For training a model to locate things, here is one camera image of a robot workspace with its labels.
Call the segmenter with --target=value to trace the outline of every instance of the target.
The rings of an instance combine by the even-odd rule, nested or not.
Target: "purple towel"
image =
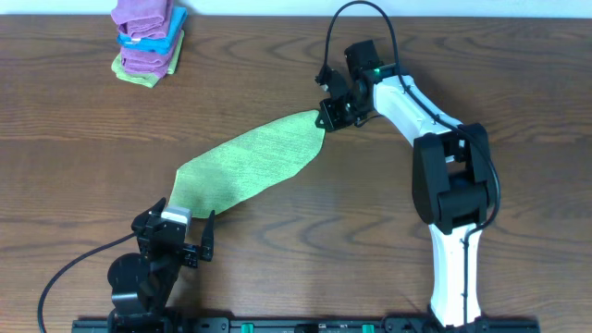
[[[167,37],[173,0],[118,0],[111,17],[131,38]]]
[[[175,37],[175,43],[165,55],[159,55],[156,52],[131,50],[121,46],[121,65],[128,74],[153,73],[162,79],[167,74],[168,64],[177,48],[179,36],[180,30],[177,32],[177,37]]]

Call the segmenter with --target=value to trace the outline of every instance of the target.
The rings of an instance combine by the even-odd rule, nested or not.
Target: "wooden table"
[[[177,73],[150,90],[111,72],[109,17],[1,17],[0,330],[34,332],[50,277],[128,234],[183,163],[317,108],[328,23],[191,17]],[[480,244],[480,304],[536,316],[545,332],[592,331],[591,23],[396,19],[418,86],[489,132],[503,199]],[[330,65],[345,70],[343,50],[372,38],[391,62],[387,33],[379,18],[340,19]],[[423,312],[432,245],[411,157],[384,118],[328,134],[296,177],[218,216],[214,262],[183,269],[169,304],[250,317]],[[135,251],[128,241],[68,271],[45,304],[48,331],[105,316],[107,268]]]

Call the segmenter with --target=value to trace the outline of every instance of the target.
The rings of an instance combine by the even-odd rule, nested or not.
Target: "blue towel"
[[[170,18],[170,28],[168,28],[168,35],[165,38],[142,38],[139,42],[134,42],[128,35],[120,33],[117,37],[117,42],[132,50],[156,52],[160,55],[165,55],[168,53],[170,48],[175,45],[177,31],[179,31],[183,25],[183,22],[185,22],[186,17],[187,9],[185,7],[175,6]]]

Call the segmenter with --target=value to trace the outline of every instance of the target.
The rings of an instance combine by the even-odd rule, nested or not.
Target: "light green towel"
[[[173,57],[170,59],[170,63],[168,64],[168,69],[166,70],[166,74],[174,74],[175,69],[177,68],[177,63],[179,62],[179,53],[181,52],[181,44],[183,43],[183,37],[185,36],[185,31],[181,31],[179,35],[179,42],[177,43],[177,47],[175,48],[175,53]],[[158,82],[158,77],[155,74],[128,74],[126,70],[121,65],[121,54],[117,55],[115,60],[113,60],[113,64],[111,64],[111,70],[113,70],[120,80],[125,80],[127,82],[141,84],[148,88],[153,88],[156,83]]]
[[[192,159],[177,170],[169,204],[208,217],[293,177],[321,150],[317,116],[312,110],[278,119]]]

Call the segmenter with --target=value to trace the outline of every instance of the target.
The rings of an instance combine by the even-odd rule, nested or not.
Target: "cable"
[[[493,209],[491,211],[491,215],[489,216],[489,218],[481,224],[476,225],[476,227],[470,231],[468,231],[466,233],[466,235],[464,236],[464,239],[462,240],[462,245],[463,245],[463,249],[464,249],[464,292],[463,292],[463,322],[464,322],[464,326],[466,327],[467,322],[468,322],[468,309],[467,309],[467,304],[468,304],[468,266],[469,266],[469,239],[471,238],[471,236],[473,234],[475,234],[476,232],[483,230],[484,228],[487,228],[489,225],[491,225],[491,223],[493,223],[493,221],[495,220],[496,216],[498,215],[498,212],[500,211],[500,203],[501,203],[501,189],[500,189],[500,178],[498,176],[498,172],[495,168],[495,166],[493,165],[493,162],[491,161],[491,158],[486,154],[486,150],[481,146],[481,144],[469,133],[465,132],[462,129],[459,129],[457,127],[452,126],[451,124],[447,123],[446,121],[440,119],[439,115],[435,115],[424,103],[422,103],[422,101],[419,100],[419,98],[417,98],[417,96],[415,96],[415,94],[412,92],[411,87],[408,86],[407,84],[405,84],[405,81],[401,75],[401,62],[399,60],[399,49],[397,46],[397,38],[395,36],[395,31],[392,27],[392,23],[390,22],[389,17],[387,16],[387,14],[377,5],[368,2],[368,1],[352,1],[350,3],[347,3],[345,5],[343,5],[333,16],[333,19],[331,20],[331,24],[329,24],[329,29],[327,31],[327,39],[325,40],[325,60],[323,61],[323,67],[327,65],[327,57],[328,57],[328,49],[329,49],[329,40],[331,38],[331,31],[333,30],[333,24],[335,23],[335,20],[337,19],[339,13],[352,5],[367,5],[370,7],[373,7],[374,9],[376,9],[381,15],[382,17],[385,19],[385,21],[387,22],[388,25],[388,31],[390,32],[390,39],[392,41],[392,48],[393,48],[393,55],[395,58],[395,72],[397,73],[397,76],[399,77],[399,81],[401,82],[401,87],[403,87],[404,93],[408,93],[409,96],[411,96],[411,98],[421,107],[424,109],[424,111],[431,116],[434,121],[436,121],[438,124],[444,126],[445,128],[451,130],[452,132],[454,132],[455,134],[457,134],[458,136],[460,136],[461,138],[463,138],[465,141],[469,142],[481,155],[481,157],[483,157],[483,159],[487,162],[487,166],[489,168],[489,171],[491,172],[491,177],[493,178],[493,183],[494,183],[494,188],[495,188],[495,197],[493,198]]]
[[[41,331],[41,333],[47,333],[47,330],[45,329],[45,322],[43,321],[43,304],[45,303],[45,298],[47,297],[47,293],[49,293],[49,290],[54,286],[54,284],[56,283],[56,281],[62,276],[64,275],[64,273],[66,273],[67,270],[69,270],[72,266],[74,266],[75,264],[81,262],[82,260],[90,257],[93,254],[99,253],[102,250],[106,250],[110,247],[116,246],[121,244],[124,241],[127,241],[133,237],[135,237],[136,234],[135,233],[130,233],[128,236],[119,239],[119,240],[115,240],[112,241],[108,244],[105,244],[103,246],[100,246],[94,250],[90,250],[87,253],[79,256],[78,258],[72,260],[69,264],[65,265],[62,269],[60,269],[57,273],[55,273],[54,277],[52,277],[51,280],[49,280],[49,282],[47,283],[47,286],[45,286],[45,289],[43,290],[43,292],[41,293],[41,297],[39,298],[39,305],[37,305],[37,324],[39,324],[39,330]]]
[[[370,119],[374,119],[376,117],[384,117],[384,115],[374,115],[374,116],[371,116],[370,118],[364,120],[363,122],[359,122],[359,120],[356,119],[355,122],[353,123],[353,126],[355,126],[355,127],[357,127],[359,129],[360,127],[362,127],[363,125],[365,125],[365,123],[367,123],[368,121],[370,121]]]

